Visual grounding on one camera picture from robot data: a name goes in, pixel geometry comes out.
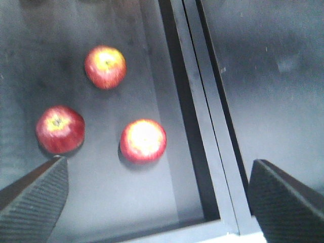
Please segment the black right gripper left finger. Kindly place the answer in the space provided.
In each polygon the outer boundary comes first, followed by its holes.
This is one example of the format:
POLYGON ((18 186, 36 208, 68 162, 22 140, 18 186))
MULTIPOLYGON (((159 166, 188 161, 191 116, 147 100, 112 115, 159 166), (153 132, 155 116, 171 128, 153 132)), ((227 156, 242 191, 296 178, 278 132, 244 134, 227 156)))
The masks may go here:
POLYGON ((68 163, 61 156, 2 189, 1 242, 47 242, 68 193, 68 163))

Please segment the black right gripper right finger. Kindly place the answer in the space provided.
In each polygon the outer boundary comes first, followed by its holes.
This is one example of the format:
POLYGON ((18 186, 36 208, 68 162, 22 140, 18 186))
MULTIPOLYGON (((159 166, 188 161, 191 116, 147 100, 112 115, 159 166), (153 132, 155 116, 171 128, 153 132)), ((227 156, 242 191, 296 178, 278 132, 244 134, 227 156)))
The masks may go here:
POLYGON ((271 162, 254 160, 248 197, 267 242, 323 242, 323 195, 271 162))

